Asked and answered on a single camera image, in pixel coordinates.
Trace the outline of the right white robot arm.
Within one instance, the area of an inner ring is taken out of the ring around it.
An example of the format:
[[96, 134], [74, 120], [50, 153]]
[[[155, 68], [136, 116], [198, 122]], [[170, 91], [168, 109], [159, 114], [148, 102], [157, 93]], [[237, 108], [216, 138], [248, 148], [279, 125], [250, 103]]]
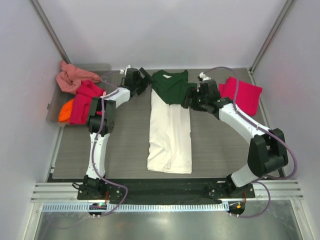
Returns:
[[252, 182], [288, 164], [285, 136], [280, 129], [270, 129], [252, 119], [234, 99], [221, 97], [216, 81], [204, 72], [198, 79], [197, 87], [187, 88], [182, 107], [211, 114], [232, 127], [249, 145], [246, 165], [225, 178], [223, 189], [236, 198]]

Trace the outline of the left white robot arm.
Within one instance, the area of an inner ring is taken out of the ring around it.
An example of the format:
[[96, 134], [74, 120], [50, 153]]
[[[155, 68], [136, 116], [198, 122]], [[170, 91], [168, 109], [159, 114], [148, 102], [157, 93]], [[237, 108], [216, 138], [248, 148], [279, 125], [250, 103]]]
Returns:
[[116, 123], [116, 109], [141, 95], [152, 83], [151, 75], [143, 68], [128, 65], [119, 71], [123, 78], [115, 90], [91, 100], [86, 126], [90, 133], [90, 154], [87, 171], [78, 189], [78, 199], [97, 199], [112, 192], [120, 198], [128, 189], [106, 179], [105, 158], [107, 144]]

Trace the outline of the white and green t shirt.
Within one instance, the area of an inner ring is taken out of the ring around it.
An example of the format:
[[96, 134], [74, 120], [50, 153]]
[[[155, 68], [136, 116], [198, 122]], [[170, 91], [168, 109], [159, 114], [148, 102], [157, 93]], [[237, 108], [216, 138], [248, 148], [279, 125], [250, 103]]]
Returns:
[[190, 111], [181, 104], [186, 96], [187, 70], [152, 75], [149, 123], [149, 171], [170, 174], [192, 173]]

